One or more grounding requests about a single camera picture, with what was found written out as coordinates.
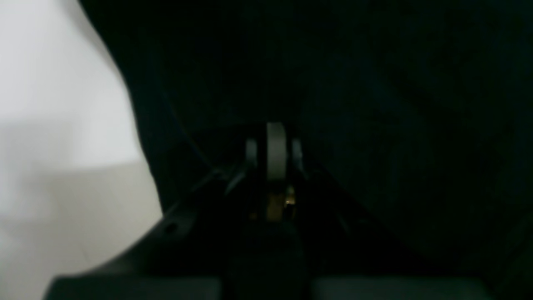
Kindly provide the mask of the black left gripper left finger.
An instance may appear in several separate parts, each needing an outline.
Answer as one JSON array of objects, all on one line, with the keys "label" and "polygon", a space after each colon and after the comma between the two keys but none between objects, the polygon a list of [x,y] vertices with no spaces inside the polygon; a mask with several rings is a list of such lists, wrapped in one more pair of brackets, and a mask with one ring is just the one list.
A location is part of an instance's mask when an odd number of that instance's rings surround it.
[{"label": "black left gripper left finger", "polygon": [[112,260],[56,278],[46,300],[232,300],[226,272],[249,216],[259,147],[247,139],[228,178],[211,173]]}]

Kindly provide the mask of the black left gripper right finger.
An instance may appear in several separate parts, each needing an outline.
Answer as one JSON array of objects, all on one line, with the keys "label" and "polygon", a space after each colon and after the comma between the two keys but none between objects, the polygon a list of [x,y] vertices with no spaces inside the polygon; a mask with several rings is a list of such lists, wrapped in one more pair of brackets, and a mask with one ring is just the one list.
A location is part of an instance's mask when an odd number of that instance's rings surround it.
[{"label": "black left gripper right finger", "polygon": [[509,281],[455,271],[423,257],[352,199],[301,142],[288,146],[286,217],[295,223],[308,270],[309,300],[531,300],[532,241],[515,247],[524,266]]}]

